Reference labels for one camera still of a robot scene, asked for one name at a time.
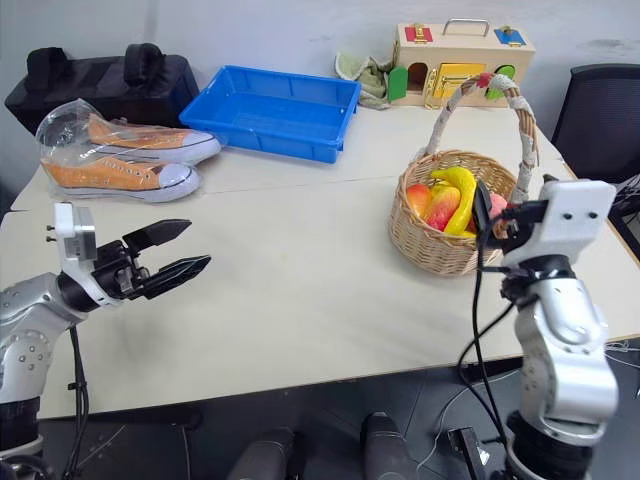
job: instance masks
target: orange sneaker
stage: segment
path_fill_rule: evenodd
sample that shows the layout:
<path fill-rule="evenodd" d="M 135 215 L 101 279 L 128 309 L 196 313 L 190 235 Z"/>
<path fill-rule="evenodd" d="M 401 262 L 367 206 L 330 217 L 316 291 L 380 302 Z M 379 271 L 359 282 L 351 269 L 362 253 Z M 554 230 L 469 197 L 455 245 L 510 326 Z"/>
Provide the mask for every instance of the orange sneaker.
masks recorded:
<path fill-rule="evenodd" d="M 88 133 L 92 143 L 103 145 L 100 153 L 126 153 L 150 162 L 195 165 L 220 151 L 220 142 L 210 133 L 107 122 L 95 113 L 89 114 Z"/>
<path fill-rule="evenodd" d="M 176 163 L 123 161 L 106 156 L 86 165 L 42 162 L 49 176 L 69 196 L 127 196 L 146 202 L 168 202 L 200 185 L 195 168 Z"/>

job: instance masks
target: green towel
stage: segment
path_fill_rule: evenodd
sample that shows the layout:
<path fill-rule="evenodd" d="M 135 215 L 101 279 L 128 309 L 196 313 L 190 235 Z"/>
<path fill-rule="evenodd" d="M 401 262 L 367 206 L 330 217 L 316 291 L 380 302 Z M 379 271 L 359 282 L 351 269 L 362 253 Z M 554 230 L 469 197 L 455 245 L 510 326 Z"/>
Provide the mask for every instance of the green towel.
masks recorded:
<path fill-rule="evenodd" d="M 380 63 L 373 57 L 358 58 L 342 52 L 336 55 L 336 74 L 362 85 L 358 102 L 366 107 L 383 110 L 391 106 L 387 102 L 387 82 L 392 68 L 392 62 Z"/>

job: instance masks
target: blue plastic tray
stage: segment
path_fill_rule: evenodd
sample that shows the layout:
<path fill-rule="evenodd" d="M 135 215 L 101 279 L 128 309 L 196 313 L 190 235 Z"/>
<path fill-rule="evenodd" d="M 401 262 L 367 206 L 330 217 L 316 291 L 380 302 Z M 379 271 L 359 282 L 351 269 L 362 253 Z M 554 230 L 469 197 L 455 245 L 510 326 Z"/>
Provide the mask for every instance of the blue plastic tray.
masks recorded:
<path fill-rule="evenodd" d="M 357 82 L 228 65 L 180 121 L 222 144 L 334 163 L 359 95 Z"/>

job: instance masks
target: black chair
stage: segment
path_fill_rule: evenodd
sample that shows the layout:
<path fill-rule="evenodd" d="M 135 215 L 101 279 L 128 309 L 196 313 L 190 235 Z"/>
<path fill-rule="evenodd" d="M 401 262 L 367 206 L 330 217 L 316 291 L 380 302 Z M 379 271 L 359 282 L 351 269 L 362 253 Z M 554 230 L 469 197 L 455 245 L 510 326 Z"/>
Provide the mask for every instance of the black chair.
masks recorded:
<path fill-rule="evenodd" d="M 622 183 L 640 174 L 640 65 L 571 69 L 552 143 L 579 178 Z M 621 190 L 610 219 L 640 258 L 621 220 L 640 211 L 640 180 Z"/>

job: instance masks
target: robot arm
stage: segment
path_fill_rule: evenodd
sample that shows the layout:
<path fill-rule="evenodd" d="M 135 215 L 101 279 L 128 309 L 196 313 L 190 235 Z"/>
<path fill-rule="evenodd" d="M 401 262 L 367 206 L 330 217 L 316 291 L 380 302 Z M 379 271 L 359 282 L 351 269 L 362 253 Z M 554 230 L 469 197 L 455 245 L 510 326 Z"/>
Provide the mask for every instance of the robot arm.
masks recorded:
<path fill-rule="evenodd" d="M 483 197 L 479 191 L 474 211 L 480 230 L 491 225 Z M 511 222 L 506 238 L 491 236 L 489 246 L 504 252 L 501 293 L 518 309 L 524 353 L 520 410 L 507 422 L 516 478 L 587 478 L 593 446 L 615 413 L 618 388 L 604 355 L 608 327 L 571 268 L 614 197 L 604 182 L 548 181 L 538 201 L 503 212 Z"/>
<path fill-rule="evenodd" d="M 191 222 L 163 220 L 101 247 L 88 208 L 55 205 L 61 273 L 45 273 L 0 292 L 0 458 L 32 454 L 35 414 L 58 337 L 101 306 L 154 298 L 200 273 L 208 255 L 178 260 L 155 275 L 138 265 L 140 251 L 173 240 Z"/>

